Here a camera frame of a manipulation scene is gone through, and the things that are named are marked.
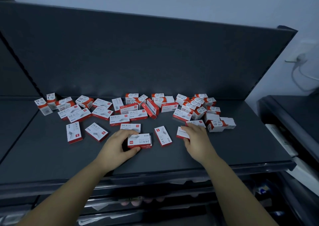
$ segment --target red and white box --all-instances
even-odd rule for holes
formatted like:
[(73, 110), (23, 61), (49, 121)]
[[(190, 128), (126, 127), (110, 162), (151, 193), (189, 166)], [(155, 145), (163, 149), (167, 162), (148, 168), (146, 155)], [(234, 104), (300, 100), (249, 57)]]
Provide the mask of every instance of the red and white box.
[(178, 102), (175, 102), (173, 96), (165, 96), (166, 103), (162, 103), (161, 105), (161, 112), (172, 112), (175, 111), (176, 108), (178, 108)]
[(149, 149), (152, 147), (152, 136), (150, 135), (150, 142), (151, 144), (150, 145), (144, 145), (144, 146), (140, 146), (141, 149)]
[(165, 97), (154, 97), (154, 98), (153, 98), (153, 102), (154, 102), (157, 106), (161, 107), (163, 103), (167, 103), (167, 100), (166, 100)]
[(129, 114), (129, 111), (138, 110), (138, 103), (131, 103), (124, 106), (120, 106), (120, 114)]
[(220, 117), (220, 120), (223, 121), (227, 127), (225, 129), (234, 129), (236, 127), (235, 121), (230, 117)]
[(152, 100), (154, 100), (154, 98), (156, 98), (156, 97), (165, 98), (164, 93), (153, 93), (152, 94)]
[(135, 98), (138, 98), (138, 93), (126, 93), (125, 94), (125, 104), (135, 103)]
[(76, 122), (66, 125), (66, 134), (69, 144), (82, 140), (80, 123)]
[(127, 129), (127, 130), (135, 130), (138, 133), (141, 132), (141, 124), (140, 123), (122, 123), (120, 129)]
[(123, 106), (122, 98), (112, 99), (113, 107), (115, 112), (120, 112), (120, 107)]
[(205, 115), (206, 112), (207, 112), (207, 109), (205, 107), (200, 107), (193, 112), (192, 119), (199, 120)]
[(148, 98), (148, 96), (146, 95), (141, 95), (139, 98), (134, 98), (135, 99), (135, 102), (138, 103), (138, 109), (142, 109), (142, 104), (143, 103), (146, 103), (146, 99)]
[(204, 122), (206, 125), (208, 125), (209, 121), (220, 121), (220, 117), (218, 114), (206, 113), (204, 115)]
[(110, 126), (121, 125), (121, 123), (130, 123), (128, 114), (110, 116)]
[(101, 142), (108, 136), (108, 132), (96, 123), (92, 123), (85, 131), (98, 142)]
[(206, 127), (203, 120), (187, 121), (187, 122), (186, 122), (186, 126), (187, 126), (188, 123), (192, 123), (192, 124), (195, 124), (195, 125), (197, 125), (197, 126)]
[(189, 97), (181, 95), (181, 94), (178, 94), (176, 96), (175, 102), (177, 102), (181, 106), (181, 105), (183, 105), (184, 102), (186, 102), (188, 100), (189, 100)]
[(55, 102), (56, 102), (55, 93), (47, 94), (47, 104), (49, 105), (52, 111), (57, 109)]
[(197, 106), (194, 104), (191, 104), (189, 102), (184, 102), (181, 106), (181, 110), (190, 114), (193, 114), (193, 112), (197, 109)]
[(189, 135), (186, 133), (185, 130), (181, 129), (181, 127), (178, 127), (176, 137), (180, 139), (183, 139), (183, 138), (189, 139)]
[(197, 108), (200, 108), (200, 107), (203, 106), (200, 102), (194, 101), (192, 99), (189, 99), (187, 102), (190, 103), (190, 104), (195, 105)]
[(147, 119), (148, 115), (145, 109), (136, 110), (136, 111), (129, 111), (130, 121), (140, 120), (140, 119)]
[(194, 97), (208, 98), (207, 94), (195, 94)]
[(207, 125), (207, 129), (210, 133), (212, 132), (222, 132), (227, 127), (227, 125), (219, 120), (219, 121), (209, 121)]
[(216, 100), (215, 98), (204, 98), (204, 102), (206, 106), (215, 106), (216, 105)]
[(157, 116), (152, 112), (149, 106), (147, 106), (145, 103), (142, 103), (142, 109), (145, 109), (147, 114), (150, 116), (152, 119), (156, 119)]
[(74, 105), (74, 106), (72, 106), (72, 107), (69, 107), (69, 108), (64, 109), (64, 110), (62, 110), (62, 111), (59, 111), (59, 112), (58, 112), (58, 115), (60, 116), (60, 118), (61, 118), (62, 120), (68, 120), (68, 116), (69, 116), (70, 114), (75, 113), (75, 112), (77, 112), (77, 111), (80, 111), (81, 109), (82, 109), (82, 108), (81, 108), (78, 104), (76, 104), (76, 105)]
[(168, 135), (168, 132), (166, 131), (164, 126), (154, 128), (154, 130), (155, 130), (155, 134), (159, 140), (159, 143), (162, 147), (173, 143), (171, 137)]
[(207, 113), (213, 113), (213, 114), (220, 114), (220, 108), (219, 107), (213, 107), (213, 106), (207, 106)]
[(94, 102), (93, 98), (81, 95), (78, 99), (75, 100), (75, 103), (83, 108), (90, 109)]
[(149, 133), (132, 134), (127, 138), (127, 147), (145, 147), (151, 145), (151, 137)]
[(74, 101), (72, 100), (71, 97), (67, 97), (67, 98), (64, 98), (64, 99), (61, 99), (59, 101), (56, 101), (55, 102), (55, 105), (56, 105), (56, 108), (59, 110), (59, 111), (62, 111), (64, 109), (67, 109), (69, 107), (72, 107), (75, 105)]
[(192, 118), (192, 115), (180, 109), (176, 109), (175, 112), (173, 113), (173, 117), (186, 122)]
[(154, 101), (150, 98), (146, 99), (146, 104), (147, 106), (152, 110), (152, 112), (158, 116), (158, 114), (160, 113), (159, 110), (160, 108), (154, 103)]
[(202, 107), (202, 106), (205, 106), (205, 101), (204, 101), (204, 99), (203, 99), (203, 98), (199, 98), (199, 97), (192, 97), (192, 99), (191, 99), (191, 100), (193, 100), (193, 101), (196, 101), (196, 102), (200, 103), (200, 104), (201, 104), (201, 107)]
[(112, 103), (106, 100), (102, 100), (100, 98), (96, 99), (94, 103), (92, 103), (92, 107), (102, 107), (105, 109), (109, 109), (112, 106)]
[(91, 112), (88, 108), (84, 108), (83, 110), (79, 110), (75, 113), (72, 113), (68, 115), (68, 119), (70, 123), (74, 122), (82, 122), (83, 120), (87, 119), (88, 117), (91, 117)]
[(92, 116), (108, 121), (112, 113), (113, 113), (112, 110), (108, 110), (103, 107), (96, 107), (94, 111), (92, 112)]
[(38, 109), (42, 112), (44, 116), (53, 113), (47, 102), (44, 98), (40, 98), (34, 101), (35, 104), (38, 106)]

